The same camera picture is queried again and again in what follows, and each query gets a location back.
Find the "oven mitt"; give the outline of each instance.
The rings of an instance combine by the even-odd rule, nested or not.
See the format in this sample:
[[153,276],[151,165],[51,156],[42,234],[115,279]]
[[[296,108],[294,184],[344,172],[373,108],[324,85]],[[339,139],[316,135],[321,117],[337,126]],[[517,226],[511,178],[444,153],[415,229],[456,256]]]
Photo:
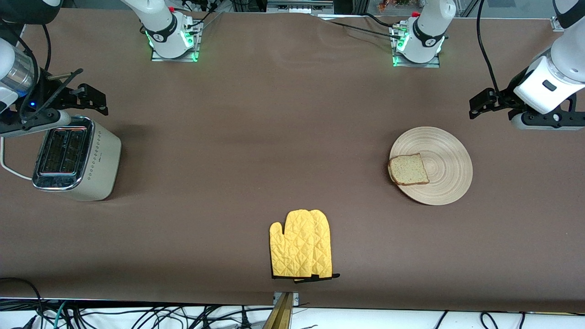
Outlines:
[[325,214],[319,210],[295,210],[284,226],[270,226],[270,256],[273,277],[295,279],[295,283],[330,280],[331,232]]

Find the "toaster power cord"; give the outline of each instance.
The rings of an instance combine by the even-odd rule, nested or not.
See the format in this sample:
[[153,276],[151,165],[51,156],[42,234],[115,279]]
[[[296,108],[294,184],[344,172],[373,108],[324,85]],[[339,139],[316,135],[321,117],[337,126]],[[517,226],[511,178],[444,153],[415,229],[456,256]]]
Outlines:
[[6,169],[8,172],[13,173],[15,175],[17,175],[20,178],[26,179],[26,180],[33,180],[32,178],[25,176],[21,173],[18,173],[14,170],[12,170],[11,168],[9,168],[6,163],[4,163],[4,137],[0,136],[0,165],[2,165],[2,168]]

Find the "brown table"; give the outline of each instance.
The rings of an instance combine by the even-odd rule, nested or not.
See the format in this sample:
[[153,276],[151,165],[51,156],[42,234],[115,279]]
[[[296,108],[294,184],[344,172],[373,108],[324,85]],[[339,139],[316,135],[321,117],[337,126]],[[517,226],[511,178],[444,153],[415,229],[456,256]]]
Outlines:
[[[82,203],[0,170],[1,275],[46,297],[270,304],[297,290],[324,307],[583,311],[585,133],[518,131],[504,111],[470,121],[490,86],[474,24],[453,21],[440,69],[392,67],[383,37],[304,14],[223,15],[198,63],[152,63],[131,11],[62,10],[51,72],[83,67],[73,84],[108,96],[108,117],[72,113],[121,138],[118,179]],[[559,35],[485,20],[500,86]],[[40,27],[25,37],[44,63]],[[418,204],[388,179],[393,142],[425,125],[471,155],[453,204]],[[41,138],[8,139],[7,162],[30,173]],[[300,208],[328,216],[340,278],[271,279],[268,228]]]

